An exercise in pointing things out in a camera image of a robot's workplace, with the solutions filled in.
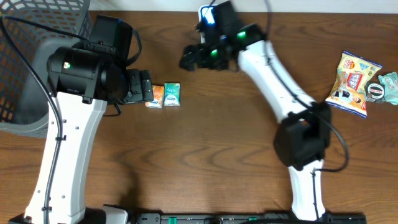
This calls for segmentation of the orange snack packet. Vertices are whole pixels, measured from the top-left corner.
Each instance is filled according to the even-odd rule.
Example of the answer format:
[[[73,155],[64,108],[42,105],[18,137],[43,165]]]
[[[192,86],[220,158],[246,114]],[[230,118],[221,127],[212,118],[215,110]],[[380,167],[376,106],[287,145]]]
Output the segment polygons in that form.
[[[154,98],[152,101],[145,102],[145,106],[148,108],[161,109],[163,107],[163,102],[164,102],[164,93],[165,93],[164,86],[154,85],[152,87],[152,92]]]

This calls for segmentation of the green tissue packet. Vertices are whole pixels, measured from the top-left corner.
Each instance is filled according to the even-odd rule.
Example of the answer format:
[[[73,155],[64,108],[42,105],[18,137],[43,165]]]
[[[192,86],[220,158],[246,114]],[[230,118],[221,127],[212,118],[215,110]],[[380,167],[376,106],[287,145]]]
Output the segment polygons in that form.
[[[164,106],[180,106],[180,84],[166,83]]]

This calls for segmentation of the yellow snack bag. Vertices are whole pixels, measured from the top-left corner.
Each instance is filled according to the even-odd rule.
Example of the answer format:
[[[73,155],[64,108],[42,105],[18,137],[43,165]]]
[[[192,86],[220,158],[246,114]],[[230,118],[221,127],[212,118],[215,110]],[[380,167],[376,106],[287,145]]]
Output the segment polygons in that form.
[[[365,86],[382,65],[343,51],[336,69],[336,81],[326,103],[343,111],[367,117]]]

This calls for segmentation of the black round-logo snack packet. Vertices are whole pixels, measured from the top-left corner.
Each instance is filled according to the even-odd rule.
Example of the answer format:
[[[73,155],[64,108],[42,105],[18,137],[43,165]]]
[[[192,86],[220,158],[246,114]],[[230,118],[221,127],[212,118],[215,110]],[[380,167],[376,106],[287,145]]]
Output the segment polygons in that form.
[[[376,82],[367,82],[365,86],[366,101],[373,103],[385,102],[385,87],[384,85]]]

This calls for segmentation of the light green snack packet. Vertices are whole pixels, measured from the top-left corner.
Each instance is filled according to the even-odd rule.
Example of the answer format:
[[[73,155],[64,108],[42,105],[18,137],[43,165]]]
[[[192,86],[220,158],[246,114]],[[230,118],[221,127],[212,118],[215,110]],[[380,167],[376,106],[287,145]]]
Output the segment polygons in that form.
[[[385,101],[392,105],[397,105],[397,73],[392,72],[386,75],[379,75],[378,80],[380,84],[384,85]]]

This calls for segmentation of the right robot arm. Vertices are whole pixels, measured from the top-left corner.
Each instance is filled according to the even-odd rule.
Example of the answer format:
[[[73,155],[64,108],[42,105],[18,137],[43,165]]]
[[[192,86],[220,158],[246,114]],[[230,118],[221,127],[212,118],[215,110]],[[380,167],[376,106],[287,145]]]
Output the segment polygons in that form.
[[[230,35],[214,31],[212,38],[211,44],[186,46],[180,68],[226,70],[229,60],[237,61],[239,69],[261,91],[279,124],[274,149],[289,170],[293,215],[298,220],[322,221],[326,209],[318,172],[324,165],[330,132],[317,115],[329,116],[330,109],[297,85],[259,26],[251,24]]]

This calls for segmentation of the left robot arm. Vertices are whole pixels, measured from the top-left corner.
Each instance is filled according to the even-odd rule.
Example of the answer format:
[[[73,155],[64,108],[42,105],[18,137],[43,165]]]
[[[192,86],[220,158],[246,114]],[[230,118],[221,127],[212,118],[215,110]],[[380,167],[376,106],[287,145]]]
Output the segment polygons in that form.
[[[53,91],[39,178],[25,212],[11,223],[131,223],[117,205],[86,207],[86,177],[106,107],[152,100],[150,72],[83,43],[58,48],[47,70]]]

